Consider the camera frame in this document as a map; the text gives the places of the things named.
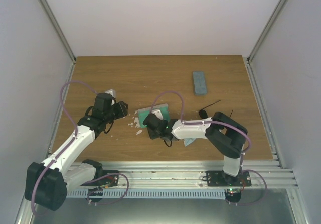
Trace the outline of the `blue cleaning cloth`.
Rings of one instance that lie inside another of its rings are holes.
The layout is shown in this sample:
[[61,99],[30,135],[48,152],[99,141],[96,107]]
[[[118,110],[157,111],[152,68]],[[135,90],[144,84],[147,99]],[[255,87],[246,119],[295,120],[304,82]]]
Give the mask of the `blue cleaning cloth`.
[[186,147],[194,141],[195,141],[195,138],[184,138],[184,146]]

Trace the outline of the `dark round sunglasses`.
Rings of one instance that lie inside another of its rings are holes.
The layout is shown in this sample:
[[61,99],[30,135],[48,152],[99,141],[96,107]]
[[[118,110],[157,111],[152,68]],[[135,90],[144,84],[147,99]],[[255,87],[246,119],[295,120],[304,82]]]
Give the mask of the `dark round sunglasses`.
[[227,108],[225,105],[222,104],[222,100],[220,99],[198,110],[198,116],[200,119],[206,119],[212,117],[213,114],[216,112],[222,112],[228,117],[231,117],[234,113],[234,109],[231,107]]

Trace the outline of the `grey glasses case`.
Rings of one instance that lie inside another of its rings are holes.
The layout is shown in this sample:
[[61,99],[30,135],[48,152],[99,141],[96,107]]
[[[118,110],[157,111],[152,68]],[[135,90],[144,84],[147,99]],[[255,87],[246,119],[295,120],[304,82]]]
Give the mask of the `grey glasses case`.
[[[167,104],[160,104],[160,105],[154,106],[151,113],[156,115],[161,120],[168,120],[168,121],[170,120]],[[137,111],[137,114],[138,114],[140,127],[145,128],[143,121],[150,114],[150,107],[139,109]]]

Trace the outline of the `white paper scraps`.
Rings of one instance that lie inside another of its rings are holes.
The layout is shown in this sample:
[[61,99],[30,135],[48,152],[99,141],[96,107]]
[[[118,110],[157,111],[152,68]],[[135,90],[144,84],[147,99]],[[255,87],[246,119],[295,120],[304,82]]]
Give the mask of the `white paper scraps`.
[[131,136],[138,136],[143,132],[140,126],[138,113],[128,113],[125,117],[117,119],[111,129],[111,136],[115,138],[124,138]]

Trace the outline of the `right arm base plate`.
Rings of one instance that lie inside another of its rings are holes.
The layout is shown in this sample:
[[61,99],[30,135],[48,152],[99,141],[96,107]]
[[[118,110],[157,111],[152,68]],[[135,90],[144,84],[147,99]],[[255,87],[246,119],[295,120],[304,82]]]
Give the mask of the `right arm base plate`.
[[249,171],[242,171],[236,177],[225,174],[223,171],[206,171],[201,178],[209,187],[249,187],[252,186]]

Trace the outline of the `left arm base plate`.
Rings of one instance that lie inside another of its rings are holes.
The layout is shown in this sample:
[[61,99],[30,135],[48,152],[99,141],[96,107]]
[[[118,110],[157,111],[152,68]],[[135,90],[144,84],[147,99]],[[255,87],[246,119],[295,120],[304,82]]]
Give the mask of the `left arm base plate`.
[[117,186],[119,178],[118,170],[102,170],[96,173],[90,183],[84,183],[82,186]]

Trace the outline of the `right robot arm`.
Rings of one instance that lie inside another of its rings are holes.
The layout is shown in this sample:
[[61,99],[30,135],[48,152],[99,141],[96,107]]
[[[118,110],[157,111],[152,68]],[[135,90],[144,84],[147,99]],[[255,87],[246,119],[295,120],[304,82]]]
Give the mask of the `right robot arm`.
[[150,113],[143,121],[149,137],[160,138],[166,144],[183,140],[208,140],[223,156],[222,180],[227,186],[234,186],[240,180],[240,169],[245,142],[250,143],[247,130],[227,115],[216,112],[211,118],[202,120],[165,120]]

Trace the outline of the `aluminium frame rail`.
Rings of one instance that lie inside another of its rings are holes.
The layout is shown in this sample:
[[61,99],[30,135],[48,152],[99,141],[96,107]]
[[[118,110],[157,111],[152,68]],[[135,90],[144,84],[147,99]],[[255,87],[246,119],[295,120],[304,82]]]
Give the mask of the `aluminium frame rail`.
[[[223,161],[104,161],[105,170],[118,170],[136,189],[206,189],[202,180],[208,170],[222,170]],[[291,169],[277,160],[244,161],[243,169],[255,170],[269,189],[298,188]]]

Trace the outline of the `teal glasses case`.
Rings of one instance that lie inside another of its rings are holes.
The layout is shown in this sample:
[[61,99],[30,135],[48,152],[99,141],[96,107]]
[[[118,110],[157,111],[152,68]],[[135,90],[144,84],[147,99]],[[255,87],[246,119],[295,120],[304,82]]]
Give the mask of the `teal glasses case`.
[[193,78],[194,94],[196,96],[206,95],[207,94],[207,87],[206,87],[206,80],[205,80],[204,72],[193,71],[192,78]]

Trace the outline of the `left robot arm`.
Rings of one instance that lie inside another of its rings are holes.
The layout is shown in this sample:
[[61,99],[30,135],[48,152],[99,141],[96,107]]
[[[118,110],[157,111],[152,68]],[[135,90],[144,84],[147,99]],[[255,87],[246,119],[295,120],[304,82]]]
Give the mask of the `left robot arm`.
[[56,211],[67,194],[81,185],[102,186],[116,177],[103,177],[102,164],[90,159],[77,168],[70,167],[83,150],[100,134],[107,134],[115,120],[128,114],[128,104],[116,101],[111,89],[97,94],[94,105],[78,121],[68,139],[41,163],[33,162],[27,168],[24,198],[49,210]]

